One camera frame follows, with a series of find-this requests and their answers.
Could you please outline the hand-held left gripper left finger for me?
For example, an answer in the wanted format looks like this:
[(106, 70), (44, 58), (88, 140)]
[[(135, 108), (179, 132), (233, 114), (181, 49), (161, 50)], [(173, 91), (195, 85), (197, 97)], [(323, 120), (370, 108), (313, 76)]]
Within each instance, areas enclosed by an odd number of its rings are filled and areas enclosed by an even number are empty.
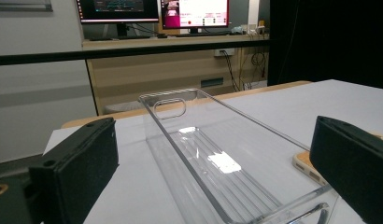
[(119, 166), (112, 118), (92, 121), (29, 167), (45, 224), (82, 224)]

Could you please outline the black keyboard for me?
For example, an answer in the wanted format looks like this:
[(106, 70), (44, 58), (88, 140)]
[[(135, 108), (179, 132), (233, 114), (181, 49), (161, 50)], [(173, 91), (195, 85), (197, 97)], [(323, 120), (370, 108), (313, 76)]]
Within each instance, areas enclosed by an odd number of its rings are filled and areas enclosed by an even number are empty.
[(131, 35), (131, 36), (115, 36), (115, 37), (94, 37), (88, 39), (89, 41), (115, 41), (115, 40), (128, 40), (128, 39), (147, 39), (150, 38), (148, 35)]

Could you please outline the black curtain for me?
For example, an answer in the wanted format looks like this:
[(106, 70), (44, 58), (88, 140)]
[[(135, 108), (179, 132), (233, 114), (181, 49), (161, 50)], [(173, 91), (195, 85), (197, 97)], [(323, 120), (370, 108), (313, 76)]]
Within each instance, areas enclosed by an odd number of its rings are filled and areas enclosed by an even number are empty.
[(270, 0), (268, 83), (383, 89), (383, 0)]

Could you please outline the grey framed wall board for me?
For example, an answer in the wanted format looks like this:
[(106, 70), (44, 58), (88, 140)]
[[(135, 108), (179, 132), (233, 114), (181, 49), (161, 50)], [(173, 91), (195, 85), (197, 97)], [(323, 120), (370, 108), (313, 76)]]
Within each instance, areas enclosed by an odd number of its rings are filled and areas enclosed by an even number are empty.
[(52, 12), (50, 0), (0, 0), (0, 11)]

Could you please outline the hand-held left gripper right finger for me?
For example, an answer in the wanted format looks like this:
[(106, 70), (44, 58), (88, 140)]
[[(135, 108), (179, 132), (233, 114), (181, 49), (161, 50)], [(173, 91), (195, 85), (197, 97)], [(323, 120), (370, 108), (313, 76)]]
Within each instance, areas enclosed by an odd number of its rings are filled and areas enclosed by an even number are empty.
[(367, 224), (383, 224), (383, 140), (342, 120), (319, 116), (310, 160)]

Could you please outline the dark screen computer monitor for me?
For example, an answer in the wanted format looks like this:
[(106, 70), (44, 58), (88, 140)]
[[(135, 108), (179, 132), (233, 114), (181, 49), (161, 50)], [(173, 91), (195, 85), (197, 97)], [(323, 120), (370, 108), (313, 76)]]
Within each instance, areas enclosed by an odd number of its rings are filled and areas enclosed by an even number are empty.
[(158, 22), (157, 0), (76, 0), (81, 23)]

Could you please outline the white table sheet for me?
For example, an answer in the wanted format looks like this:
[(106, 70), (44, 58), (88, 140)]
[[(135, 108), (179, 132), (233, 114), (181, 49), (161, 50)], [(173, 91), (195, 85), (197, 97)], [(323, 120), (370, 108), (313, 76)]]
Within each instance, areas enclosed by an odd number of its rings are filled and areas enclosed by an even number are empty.
[[(383, 89), (325, 80), (223, 100), (308, 146), (325, 116), (383, 136)], [(117, 119), (120, 166), (84, 224), (172, 224), (181, 217), (145, 141), (142, 116)]]

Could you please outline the black horizontal frame bar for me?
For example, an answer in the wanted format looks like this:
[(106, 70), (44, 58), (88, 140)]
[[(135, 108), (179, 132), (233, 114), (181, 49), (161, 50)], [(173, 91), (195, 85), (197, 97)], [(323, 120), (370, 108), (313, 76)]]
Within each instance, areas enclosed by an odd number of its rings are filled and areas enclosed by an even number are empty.
[(93, 50), (68, 51), (68, 52), (3, 55), (3, 56), (0, 56), (0, 66), (28, 64), (28, 63), (54, 63), (54, 62), (127, 57), (127, 56), (148, 55), (148, 54), (197, 51), (197, 50), (208, 50), (208, 49), (259, 47), (259, 46), (270, 46), (271, 44), (272, 44), (272, 41), (270, 39), (264, 39), (264, 40), (246, 40), (246, 41), (217, 42), (217, 43), (183, 44), (183, 45), (172, 45), (172, 46), (138, 47), (138, 48), (127, 48), (127, 49), (93, 49)]

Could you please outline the white cabinet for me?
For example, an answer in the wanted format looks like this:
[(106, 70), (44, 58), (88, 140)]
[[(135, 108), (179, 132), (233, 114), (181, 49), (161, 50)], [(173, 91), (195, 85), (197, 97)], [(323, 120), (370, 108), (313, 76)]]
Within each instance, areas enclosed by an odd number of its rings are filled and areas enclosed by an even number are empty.
[[(51, 12), (0, 11), (0, 56), (81, 49), (74, 0)], [(83, 61), (0, 66), (0, 162), (44, 151), (53, 130), (95, 114)]]

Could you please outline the white and pink screen monitor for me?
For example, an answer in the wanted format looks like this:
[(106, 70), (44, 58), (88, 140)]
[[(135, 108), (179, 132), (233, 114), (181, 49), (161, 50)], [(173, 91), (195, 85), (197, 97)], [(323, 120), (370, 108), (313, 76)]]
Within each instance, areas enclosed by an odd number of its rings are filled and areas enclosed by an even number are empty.
[(161, 0), (164, 29), (202, 29), (229, 25), (229, 0)]

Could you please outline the light wooden desk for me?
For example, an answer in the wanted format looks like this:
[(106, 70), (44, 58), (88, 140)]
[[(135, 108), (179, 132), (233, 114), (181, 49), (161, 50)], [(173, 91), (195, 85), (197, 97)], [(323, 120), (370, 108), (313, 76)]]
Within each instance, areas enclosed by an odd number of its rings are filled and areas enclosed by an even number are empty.
[[(127, 49), (198, 43), (264, 40), (261, 35), (167, 37), (115, 41), (85, 41), (83, 50)], [(97, 113), (111, 114), (136, 108), (145, 93), (199, 88), (223, 94), (264, 84), (269, 46), (228, 48), (233, 56), (215, 57), (214, 49), (86, 60)], [(223, 78), (220, 86), (202, 88), (204, 79)]]

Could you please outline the wooden table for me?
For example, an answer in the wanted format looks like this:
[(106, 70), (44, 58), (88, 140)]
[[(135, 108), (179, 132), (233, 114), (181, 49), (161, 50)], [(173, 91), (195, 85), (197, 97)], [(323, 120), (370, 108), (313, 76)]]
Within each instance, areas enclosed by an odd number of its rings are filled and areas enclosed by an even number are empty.
[[(215, 97), (219, 100), (224, 100), (224, 99), (230, 99), (230, 98), (235, 98), (235, 97), (240, 97), (240, 96), (245, 96), (245, 95), (257, 94), (257, 93), (261, 93), (261, 92), (283, 90), (283, 89), (298, 87), (298, 86), (302, 86), (302, 85), (310, 84), (310, 83), (312, 83), (312, 82), (306, 81), (306, 80), (293, 81), (290, 83), (278, 84), (278, 85), (263, 87), (263, 88), (259, 88), (259, 89), (220, 94), (220, 95), (216, 95)], [(104, 119), (104, 118), (124, 119), (124, 118), (130, 118), (130, 117), (135, 117), (135, 116), (141, 116), (141, 115), (144, 115), (146, 113), (147, 113), (146, 109), (137, 109), (137, 110), (125, 111), (125, 112), (114, 113), (114, 114), (109, 114), (109, 115), (89, 117), (86, 119), (75, 119), (75, 120), (71, 120), (71, 121), (64, 123), (61, 126), (61, 129), (82, 126), (84, 124), (87, 124), (91, 121), (95, 121), (98, 119)]]

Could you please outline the grey rectangular desk plate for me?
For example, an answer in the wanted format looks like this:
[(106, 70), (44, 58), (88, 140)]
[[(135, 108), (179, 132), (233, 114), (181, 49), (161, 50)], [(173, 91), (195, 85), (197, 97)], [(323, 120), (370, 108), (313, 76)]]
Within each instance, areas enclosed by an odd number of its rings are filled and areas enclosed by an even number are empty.
[(200, 82), (200, 86), (202, 88), (220, 86), (222, 84), (223, 84), (223, 78), (222, 77), (204, 79)]

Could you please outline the clear plastic storage bin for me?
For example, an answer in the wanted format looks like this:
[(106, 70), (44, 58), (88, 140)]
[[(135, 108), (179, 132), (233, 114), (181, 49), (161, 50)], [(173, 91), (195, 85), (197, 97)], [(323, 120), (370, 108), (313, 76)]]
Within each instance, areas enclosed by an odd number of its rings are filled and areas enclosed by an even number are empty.
[(187, 224), (330, 224), (338, 195), (297, 171), (306, 145), (198, 89), (140, 96), (146, 142)]

